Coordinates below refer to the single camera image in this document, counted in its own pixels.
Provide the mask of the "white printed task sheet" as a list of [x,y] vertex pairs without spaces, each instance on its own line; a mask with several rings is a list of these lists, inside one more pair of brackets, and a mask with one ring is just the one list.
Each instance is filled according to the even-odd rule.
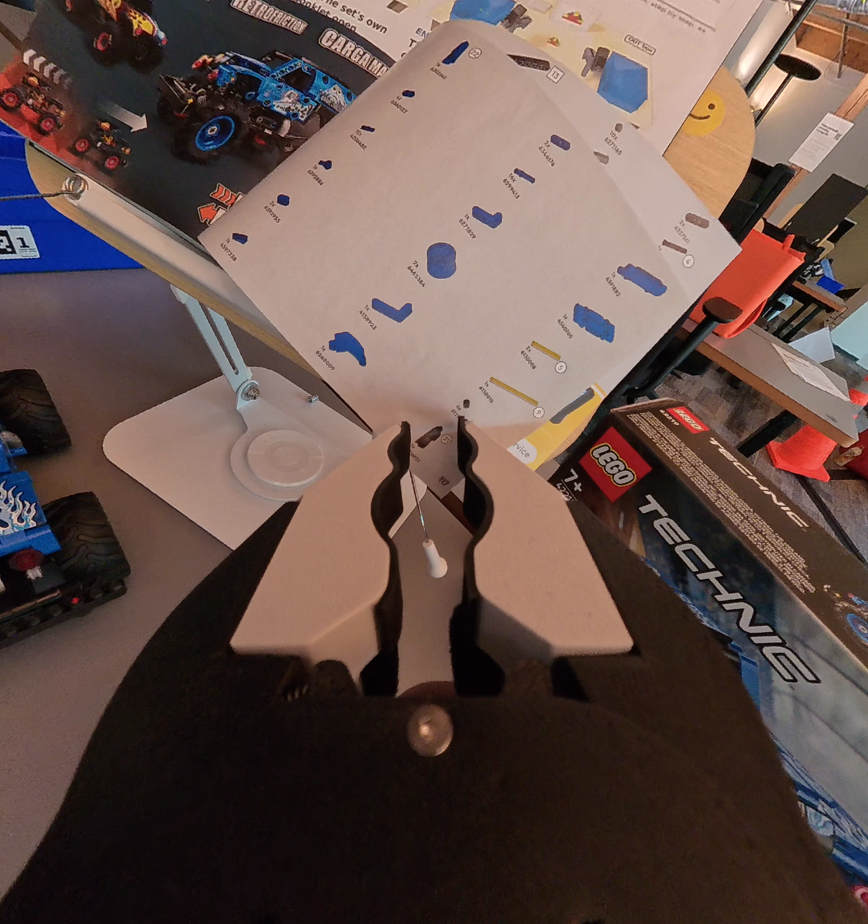
[[397,55],[438,24],[475,20],[512,37],[545,81],[571,74],[663,154],[740,37],[757,1],[358,2],[359,25]]

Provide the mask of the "dark office chair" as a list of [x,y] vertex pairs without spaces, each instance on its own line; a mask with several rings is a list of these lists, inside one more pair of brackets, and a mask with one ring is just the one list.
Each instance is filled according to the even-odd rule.
[[772,167],[756,158],[751,159],[740,187],[719,216],[720,223],[736,242],[741,243],[750,233],[786,189],[795,172],[795,168],[787,164]]

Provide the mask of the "white and wooden book stand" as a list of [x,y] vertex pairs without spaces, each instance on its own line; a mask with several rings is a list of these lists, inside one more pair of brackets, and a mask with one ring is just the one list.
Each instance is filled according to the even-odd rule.
[[[753,152],[750,99],[724,67],[708,87],[726,105],[720,128],[705,137],[678,132],[665,159],[707,203],[721,212],[732,184],[745,173]],[[129,206],[96,180],[64,170],[33,145],[26,149],[32,178],[41,191],[65,193],[53,207],[116,245],[169,283],[186,307],[221,369],[221,376],[115,425],[103,439],[105,456],[117,468],[235,549],[282,502],[298,499],[372,437],[342,409],[315,398],[321,383],[309,372],[307,387],[277,372],[243,361],[228,320],[297,364],[304,360],[214,263],[161,223]],[[527,464],[537,469],[559,456],[585,428],[602,397],[528,436]],[[320,448],[322,467],[306,485],[281,488],[255,474],[247,451],[267,434],[283,448]]]

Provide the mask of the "yellow smiley sticker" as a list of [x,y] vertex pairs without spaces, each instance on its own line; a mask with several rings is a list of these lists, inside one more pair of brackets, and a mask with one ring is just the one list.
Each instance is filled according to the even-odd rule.
[[726,105],[721,94],[707,87],[685,118],[681,133],[693,137],[705,137],[722,125]]

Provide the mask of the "orange chair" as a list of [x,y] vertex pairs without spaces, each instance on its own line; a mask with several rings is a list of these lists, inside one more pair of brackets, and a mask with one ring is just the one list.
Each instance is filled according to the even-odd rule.
[[741,242],[741,252],[722,271],[702,296],[691,319],[704,319],[703,306],[721,297],[741,308],[736,320],[719,325],[715,334],[723,338],[738,336],[758,318],[776,290],[802,266],[804,244],[795,244],[794,235],[781,233],[780,239],[752,230]]

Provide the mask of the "large blue plastic bin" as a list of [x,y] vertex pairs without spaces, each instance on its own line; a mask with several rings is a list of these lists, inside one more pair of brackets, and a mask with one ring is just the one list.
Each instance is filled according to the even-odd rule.
[[[31,194],[24,139],[0,122],[0,196]],[[57,212],[48,200],[0,203],[0,225],[28,225],[37,260],[0,261],[0,274],[15,272],[134,269],[140,264]]]

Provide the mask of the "blue toy monster truck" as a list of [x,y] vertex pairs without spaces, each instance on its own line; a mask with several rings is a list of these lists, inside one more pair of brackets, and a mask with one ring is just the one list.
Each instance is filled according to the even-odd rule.
[[39,502],[17,462],[70,445],[42,377],[0,372],[0,649],[127,591],[130,566],[98,497]]

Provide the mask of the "grey background table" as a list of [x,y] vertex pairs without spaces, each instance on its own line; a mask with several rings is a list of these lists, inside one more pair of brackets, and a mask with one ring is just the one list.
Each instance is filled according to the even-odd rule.
[[[772,334],[753,326],[732,339],[711,334],[696,349],[781,408],[780,413],[738,445],[738,452],[743,456],[753,455],[796,421],[814,427],[841,446],[853,445],[858,439],[856,405],[851,399],[826,394],[792,374],[775,352],[774,344],[792,350]],[[839,387],[846,387],[842,377],[832,372],[829,376]]]

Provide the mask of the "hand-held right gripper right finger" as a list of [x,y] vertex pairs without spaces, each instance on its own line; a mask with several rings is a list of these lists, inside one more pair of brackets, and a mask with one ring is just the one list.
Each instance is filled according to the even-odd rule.
[[630,652],[562,495],[472,422],[460,420],[456,440],[472,537],[450,623],[455,692],[497,695],[523,662]]

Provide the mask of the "white paper sheet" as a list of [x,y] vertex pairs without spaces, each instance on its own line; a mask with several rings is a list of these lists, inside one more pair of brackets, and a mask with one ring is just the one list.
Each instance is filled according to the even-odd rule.
[[849,400],[849,391],[847,387],[839,387],[829,376],[827,371],[821,365],[815,364],[810,358],[794,351],[786,349],[783,345],[774,344],[774,350],[779,354],[789,371],[822,392]]

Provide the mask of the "toy box with blue truck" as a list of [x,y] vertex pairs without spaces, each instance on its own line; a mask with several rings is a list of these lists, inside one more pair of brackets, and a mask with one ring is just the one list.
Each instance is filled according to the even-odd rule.
[[549,482],[715,635],[801,814],[868,912],[868,568],[673,400],[612,411]]

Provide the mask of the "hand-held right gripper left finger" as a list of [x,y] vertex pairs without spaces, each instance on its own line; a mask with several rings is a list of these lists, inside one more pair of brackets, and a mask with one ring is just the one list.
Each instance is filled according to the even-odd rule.
[[308,488],[232,637],[243,655],[339,661],[369,695],[394,696],[403,594],[391,532],[404,512],[407,422]]

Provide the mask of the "black monitor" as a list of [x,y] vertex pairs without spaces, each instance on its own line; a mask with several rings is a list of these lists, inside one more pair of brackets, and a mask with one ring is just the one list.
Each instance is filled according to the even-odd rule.
[[825,239],[868,196],[868,189],[836,174],[782,226],[786,235],[802,237],[815,245]]

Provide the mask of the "white wall notice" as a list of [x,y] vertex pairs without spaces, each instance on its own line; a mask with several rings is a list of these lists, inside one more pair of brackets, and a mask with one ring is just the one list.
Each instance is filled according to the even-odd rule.
[[849,133],[854,122],[834,113],[826,114],[809,136],[814,171]]

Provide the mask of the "toy building instruction booklet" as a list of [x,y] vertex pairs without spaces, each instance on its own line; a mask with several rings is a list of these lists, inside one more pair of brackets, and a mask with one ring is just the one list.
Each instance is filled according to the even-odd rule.
[[385,2],[37,2],[0,117],[185,236],[412,468],[617,385],[738,253],[622,110]]

